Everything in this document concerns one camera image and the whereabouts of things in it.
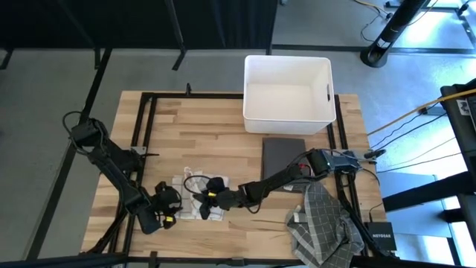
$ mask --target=black table leg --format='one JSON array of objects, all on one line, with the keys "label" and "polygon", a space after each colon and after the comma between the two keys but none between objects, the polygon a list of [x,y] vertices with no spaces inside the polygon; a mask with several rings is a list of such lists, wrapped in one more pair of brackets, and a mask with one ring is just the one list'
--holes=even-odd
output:
[{"label": "black table leg", "polygon": [[446,179],[428,183],[420,187],[403,191],[383,199],[386,212],[408,208],[425,202],[453,197],[473,190],[471,175],[468,171]]}]

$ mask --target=gray concrete floor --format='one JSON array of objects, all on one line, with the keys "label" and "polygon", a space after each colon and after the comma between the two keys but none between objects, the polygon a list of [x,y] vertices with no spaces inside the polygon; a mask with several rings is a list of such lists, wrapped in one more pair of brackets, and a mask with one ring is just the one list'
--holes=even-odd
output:
[{"label": "gray concrete floor", "polygon": [[[330,15],[322,6],[314,7],[315,2],[291,0],[287,7],[279,7],[274,43],[367,44],[360,40],[359,31],[373,18],[372,10],[351,6],[352,1],[338,0],[332,4],[329,1],[326,2],[327,10],[340,10]],[[469,12],[474,18],[475,12]],[[427,15],[430,20],[438,13]],[[432,37],[422,41],[421,46],[468,48],[467,37],[464,31],[461,33],[463,29],[452,21],[454,14],[443,15],[445,18],[439,18],[441,23],[432,28]],[[340,30],[331,32],[328,21]],[[297,25],[304,30],[296,33]],[[378,29],[369,29],[369,38],[373,31],[379,32]],[[411,46],[418,46],[413,41]],[[191,83],[195,91],[242,91],[244,58],[249,54],[263,53],[189,51],[180,69],[172,71],[177,51],[114,50],[91,116],[103,121],[110,129],[123,90],[183,91],[186,84]],[[368,131],[439,97],[441,86],[466,83],[474,78],[476,69],[474,57],[454,55],[392,54],[385,67],[374,69],[363,65],[355,53],[273,51],[273,54],[329,58],[335,91],[359,95]],[[95,74],[93,62],[91,51],[16,50],[7,70],[0,71],[0,150],[4,152],[0,161],[0,261],[19,260],[25,255],[67,145],[61,117],[67,111],[82,108]],[[420,119],[405,129],[429,120]],[[445,138],[451,138],[448,126],[447,120],[441,119],[392,144],[378,169],[390,168]],[[390,130],[371,136],[370,143],[375,144],[388,133]],[[412,141],[418,141],[419,146],[412,147]],[[447,154],[446,151],[438,153],[441,153],[439,156]],[[454,172],[453,165],[458,170],[464,168],[457,157],[451,163],[456,164],[444,167],[442,162],[434,162],[401,172],[447,175]],[[86,229],[97,175],[95,167],[83,157],[74,160],[41,252],[42,258],[77,254]],[[414,238],[408,238],[409,243],[425,247],[421,240]],[[403,241],[401,244],[405,244],[406,238],[399,239]],[[405,247],[404,253],[411,256],[412,249]]]}]

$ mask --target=white plastic bin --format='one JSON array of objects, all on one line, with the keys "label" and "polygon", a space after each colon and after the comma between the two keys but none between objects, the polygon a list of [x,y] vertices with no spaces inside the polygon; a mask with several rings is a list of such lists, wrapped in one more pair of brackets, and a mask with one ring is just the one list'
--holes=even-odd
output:
[{"label": "white plastic bin", "polygon": [[312,135],[335,120],[327,58],[247,56],[244,93],[249,133]]}]

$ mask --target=wooden table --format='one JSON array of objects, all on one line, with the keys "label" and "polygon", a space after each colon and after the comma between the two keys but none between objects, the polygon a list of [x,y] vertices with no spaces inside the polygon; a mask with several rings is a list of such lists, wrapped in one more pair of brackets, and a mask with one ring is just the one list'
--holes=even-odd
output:
[{"label": "wooden table", "polygon": [[[123,92],[111,133],[111,139],[128,148],[142,92]],[[357,95],[340,95],[341,109],[349,147],[369,147]],[[146,106],[141,128],[144,135],[149,107]],[[337,147],[340,147],[337,124],[333,124]],[[150,194],[160,181],[171,184],[174,175],[183,174],[184,167],[222,174],[231,178],[231,189],[242,183],[260,179],[262,138],[265,136],[304,138],[306,148],[329,148],[327,131],[316,135],[259,135],[245,131],[242,100],[229,99],[159,99],[149,144],[149,157],[143,186]],[[364,165],[375,171],[374,166]],[[333,176],[322,180],[335,197]],[[378,182],[367,172],[359,172],[356,189],[363,221],[369,209],[382,202]],[[273,192],[263,201],[258,214],[232,208],[223,221],[180,220],[169,230],[159,229],[145,235],[138,223],[132,236],[130,256],[171,258],[262,258],[294,259],[291,235],[284,224],[286,214],[302,204],[302,194]],[[82,250],[90,249],[114,220],[118,192],[101,176],[83,241]],[[375,221],[385,221],[383,206],[372,210]],[[118,239],[122,250],[124,227]]]}]

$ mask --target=gray cloth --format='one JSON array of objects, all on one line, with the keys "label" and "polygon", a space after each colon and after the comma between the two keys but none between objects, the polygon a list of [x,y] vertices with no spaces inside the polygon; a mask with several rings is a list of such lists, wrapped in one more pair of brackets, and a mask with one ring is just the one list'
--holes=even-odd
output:
[{"label": "gray cloth", "polygon": [[348,268],[364,242],[349,213],[320,182],[306,186],[304,208],[286,216],[292,251],[311,268]]}]

